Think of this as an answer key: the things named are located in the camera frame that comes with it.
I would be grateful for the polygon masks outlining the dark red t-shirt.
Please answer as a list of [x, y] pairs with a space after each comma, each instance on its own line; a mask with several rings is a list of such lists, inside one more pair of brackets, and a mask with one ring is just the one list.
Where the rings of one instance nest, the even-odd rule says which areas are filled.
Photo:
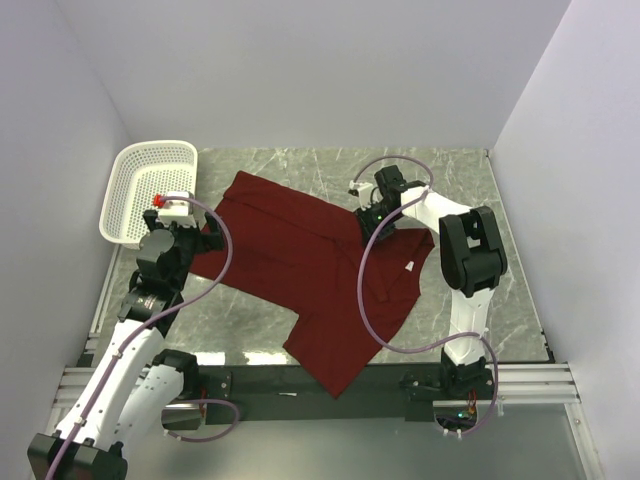
[[430, 231], [400, 229], [366, 253], [352, 212], [244, 171], [215, 211], [232, 261], [211, 251], [192, 273], [223, 272], [223, 284], [294, 311], [284, 349], [339, 397], [381, 348], [366, 327], [391, 341], [419, 299]]

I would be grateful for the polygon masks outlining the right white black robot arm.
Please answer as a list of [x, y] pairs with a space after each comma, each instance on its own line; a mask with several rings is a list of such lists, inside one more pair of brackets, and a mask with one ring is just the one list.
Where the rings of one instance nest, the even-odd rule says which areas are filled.
[[413, 219], [438, 235], [441, 272], [451, 290], [449, 336], [437, 343], [442, 354], [434, 389], [458, 396], [492, 385], [483, 339], [489, 305], [508, 268], [493, 210], [457, 203], [421, 181], [408, 182], [395, 165], [382, 168], [374, 178], [374, 183], [355, 178], [348, 189], [360, 203], [355, 214], [365, 241], [356, 287], [364, 327], [379, 345], [392, 348], [366, 315], [364, 273], [374, 243], [391, 234], [400, 218]]

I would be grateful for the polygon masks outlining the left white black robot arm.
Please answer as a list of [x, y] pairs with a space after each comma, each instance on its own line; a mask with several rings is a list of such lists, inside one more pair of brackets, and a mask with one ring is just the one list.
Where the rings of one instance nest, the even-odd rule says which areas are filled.
[[202, 402], [196, 357], [163, 343], [189, 304], [182, 291], [195, 257], [211, 251], [231, 256], [230, 231], [211, 209], [200, 228], [191, 207], [175, 197], [143, 218], [148, 232], [108, 348], [53, 433], [36, 435], [28, 447], [37, 479], [123, 479], [134, 444], [168, 404]]

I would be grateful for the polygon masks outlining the white perforated plastic basket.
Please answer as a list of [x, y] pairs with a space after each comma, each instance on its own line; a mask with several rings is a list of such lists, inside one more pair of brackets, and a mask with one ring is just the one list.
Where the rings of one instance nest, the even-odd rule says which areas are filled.
[[99, 220], [107, 241], [136, 249], [148, 233], [143, 213], [158, 194], [196, 190], [198, 152], [189, 142], [156, 140], [124, 148], [115, 158]]

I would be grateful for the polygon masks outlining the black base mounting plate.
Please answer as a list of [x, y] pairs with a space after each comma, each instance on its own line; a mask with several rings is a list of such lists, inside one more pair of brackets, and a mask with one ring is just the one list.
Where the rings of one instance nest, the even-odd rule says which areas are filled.
[[202, 366], [195, 386], [175, 400], [219, 399], [234, 403], [244, 421], [402, 418], [435, 420], [438, 402], [463, 405], [490, 400], [493, 369], [440, 363], [374, 364], [365, 367], [338, 397], [298, 365]]

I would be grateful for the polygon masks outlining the aluminium extrusion rail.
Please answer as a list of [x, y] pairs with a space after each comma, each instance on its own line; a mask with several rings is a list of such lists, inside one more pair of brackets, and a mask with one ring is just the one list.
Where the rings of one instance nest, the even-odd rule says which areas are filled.
[[497, 401], [506, 405], [581, 402], [567, 363], [500, 364]]

